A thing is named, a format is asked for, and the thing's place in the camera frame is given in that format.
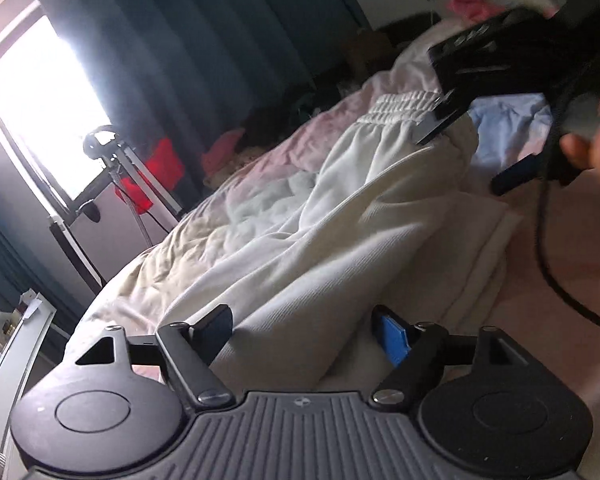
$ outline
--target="white table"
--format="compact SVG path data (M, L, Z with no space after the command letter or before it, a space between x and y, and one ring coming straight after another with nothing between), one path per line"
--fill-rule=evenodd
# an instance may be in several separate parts
M29 307L30 316L23 316L0 356L0 478L20 476L19 471L10 473L11 465L17 464L19 457L9 435L9 416L22 396L40 345L56 313L41 294L36 300Z

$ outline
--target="red cloth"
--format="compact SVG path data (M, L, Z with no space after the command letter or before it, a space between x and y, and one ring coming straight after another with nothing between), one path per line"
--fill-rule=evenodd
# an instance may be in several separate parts
M173 145L169 139L161 139L158 142L151 157L149 157L144 165L167 191L173 190L173 188L176 187L176 184L184 176L184 166L173 151ZM138 173L146 183L149 183L141 171L138 171ZM138 214L149 211L154 203L149 200L138 184L136 184L129 176L122 178L121 181L122 187L125 188L126 193L136 205ZM122 193L118 188L116 188L116 195L124 200L122 198Z
M507 10L506 7L490 4L487 0L450 0L446 8L474 24Z
M200 156L200 164L206 176L212 176L221 170L235 155L235 145L244 135L244 128L225 132L214 142L208 152Z

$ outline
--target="ribbed gray surface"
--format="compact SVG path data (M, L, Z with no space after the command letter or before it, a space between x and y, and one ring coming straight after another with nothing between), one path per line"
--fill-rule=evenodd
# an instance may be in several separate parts
M30 480L44 478L33 475ZM252 393L234 410L201 415L175 452L127 478L469 480L478 477L433 453L407 417L375 412L358 394ZM577 478L568 473L560 480Z

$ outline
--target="bed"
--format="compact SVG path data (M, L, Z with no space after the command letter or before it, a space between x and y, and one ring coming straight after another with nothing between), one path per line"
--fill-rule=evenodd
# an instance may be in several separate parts
M390 72L234 174L110 280L65 358L108 324L142 335L226 303L234 336L212 368L234 392L369 392L391 369L368 326L375 304L455 333L495 324L588 403L596 429L582 473L600 478L600 329L536 271L535 184L504 200L487 192L493 175L541 147L550 124L541 96L478 100L430 145L410 139L438 97L427 49L464 27L443 20ZM548 242L564 285L600 306L600 188L590 175L555 193Z

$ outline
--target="dark blue curtain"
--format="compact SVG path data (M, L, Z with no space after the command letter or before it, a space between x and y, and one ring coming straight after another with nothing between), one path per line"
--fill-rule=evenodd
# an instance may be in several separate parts
M58 310L54 323L72 333L85 309L56 282L35 256L17 251L0 231L0 310L12 312L20 295L30 288L40 292ZM55 362L60 362L66 340L49 332L42 351Z
M255 107L342 60L355 0L39 0L104 109L146 155L168 136L190 175Z

